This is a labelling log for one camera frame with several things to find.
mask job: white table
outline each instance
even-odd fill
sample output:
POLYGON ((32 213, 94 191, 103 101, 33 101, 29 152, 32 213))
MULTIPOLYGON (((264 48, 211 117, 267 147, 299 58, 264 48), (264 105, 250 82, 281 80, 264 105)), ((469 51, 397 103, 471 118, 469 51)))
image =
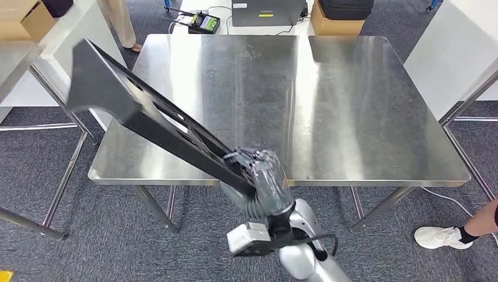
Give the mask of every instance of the white table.
MULTIPOLYGON (((308 13, 311 13, 311 8, 313 7, 314 0, 307 0, 308 2, 308 13)), ((231 8, 231 0, 183 0, 181 3, 180 10, 182 11, 192 11, 192 10, 203 10, 208 9, 213 6, 226 6, 231 8)), ((209 9, 209 14, 217 16, 221 19, 220 27, 216 34, 227 34, 227 20, 228 20, 228 33, 238 34, 238 35, 276 35, 282 31, 288 31, 291 26, 232 26, 231 11, 225 8, 211 8, 209 9)), ((187 27, 183 25, 176 24, 173 29, 172 34, 178 33, 188 33, 187 27)), ((290 32, 283 32, 281 35, 315 35, 311 23, 308 18, 304 19, 302 22, 297 23, 290 32)))
MULTIPOLYGON (((446 0, 405 62, 436 119, 498 69, 498 1, 446 0)), ((498 84, 480 100, 498 100, 498 84)))
MULTIPOLYGON (((41 50, 33 65, 44 75, 50 87, 65 101, 72 69, 72 48, 89 38, 122 65, 125 60, 110 33, 96 0, 75 0, 66 15, 58 18, 53 28, 38 44, 41 50)), ((59 106, 30 72, 25 72, 10 93, 0 99, 0 122, 12 107, 59 106)), ((111 117, 98 109, 91 110, 104 130, 111 117)))

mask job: stainless steel table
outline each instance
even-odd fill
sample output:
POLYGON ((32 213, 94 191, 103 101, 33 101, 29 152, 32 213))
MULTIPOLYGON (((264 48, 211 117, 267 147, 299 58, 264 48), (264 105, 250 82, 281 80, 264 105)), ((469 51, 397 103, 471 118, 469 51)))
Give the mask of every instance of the stainless steel table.
MULTIPOLYGON (((293 186, 403 186, 359 230, 418 186, 470 175, 383 37, 149 35, 133 72, 228 146, 272 149, 293 186)), ((218 181, 113 121, 89 171, 100 184, 218 181)))
MULTIPOLYGON (((43 88, 50 94, 50 96, 59 104, 64 110, 64 101, 60 99, 57 90, 51 85, 47 78, 43 75, 40 69, 36 66, 36 58, 40 55, 41 50, 39 46, 33 42, 19 41, 19 42, 0 42, 0 102, 9 95, 10 91, 14 88, 17 82, 26 71, 35 77, 35 79, 43 86, 43 88)), ((50 208, 45 216, 42 224, 38 224, 26 217, 20 216, 12 211, 0 207, 0 218, 7 221, 14 222, 20 226, 27 227, 33 231, 46 234, 54 239, 63 239, 63 233, 50 228, 53 216, 59 202, 62 198, 66 184, 71 176, 73 168, 78 159, 79 153, 83 146, 83 142, 89 135, 95 140, 88 128, 81 122, 81 120, 74 114, 65 111, 66 114, 73 121, 72 123, 55 123, 50 125, 27 125, 27 126, 0 126, 0 132, 13 131, 13 130, 43 130, 43 129, 61 129, 68 127, 79 127, 82 134, 79 138, 76 149, 69 160, 69 165, 64 172, 61 183, 57 188, 50 208)))

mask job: black case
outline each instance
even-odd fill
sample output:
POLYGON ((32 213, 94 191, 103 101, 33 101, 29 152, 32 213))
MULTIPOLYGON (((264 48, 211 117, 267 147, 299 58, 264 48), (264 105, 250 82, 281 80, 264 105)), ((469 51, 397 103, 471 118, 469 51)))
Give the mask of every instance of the black case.
POLYGON ((73 5, 73 0, 42 0, 53 18, 64 16, 73 5))
POLYGON ((363 20, 372 12, 374 0, 318 0, 328 19, 363 20))

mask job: electronic device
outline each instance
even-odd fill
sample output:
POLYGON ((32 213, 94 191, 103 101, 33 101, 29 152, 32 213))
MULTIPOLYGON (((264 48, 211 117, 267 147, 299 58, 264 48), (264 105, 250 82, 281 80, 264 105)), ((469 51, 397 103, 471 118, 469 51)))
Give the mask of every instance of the electronic device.
POLYGON ((232 25, 296 25, 305 5, 306 0, 232 0, 232 25))
POLYGON ((243 260, 277 252, 282 266, 299 281, 351 282, 333 258, 337 238, 324 233, 305 200, 293 198, 272 150, 230 149, 88 39, 73 49, 68 96, 68 110, 107 111, 122 126, 219 179, 246 216, 266 219, 267 225, 244 223, 227 234, 233 256, 243 260), (331 253, 326 237, 335 239, 331 253))
POLYGON ((164 18, 168 21, 188 26, 190 34, 216 34, 218 28, 220 27, 220 18, 211 16, 208 13, 204 13, 204 11, 191 13, 191 12, 185 12, 182 10, 174 9, 171 7, 168 8, 168 10, 169 9, 179 12, 181 13, 181 15, 192 17, 192 20, 189 23, 184 23, 180 21, 175 21, 174 19, 164 18))

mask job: white sneaker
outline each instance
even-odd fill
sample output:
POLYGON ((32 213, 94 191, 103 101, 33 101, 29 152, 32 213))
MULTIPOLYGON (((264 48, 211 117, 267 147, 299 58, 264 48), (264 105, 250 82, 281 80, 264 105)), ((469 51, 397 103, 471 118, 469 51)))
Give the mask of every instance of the white sneaker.
POLYGON ((459 240, 462 238, 460 229, 457 227, 421 227, 415 231, 415 241, 426 249, 437 249, 450 246, 455 249, 464 250, 472 246, 473 242, 464 244, 459 240))

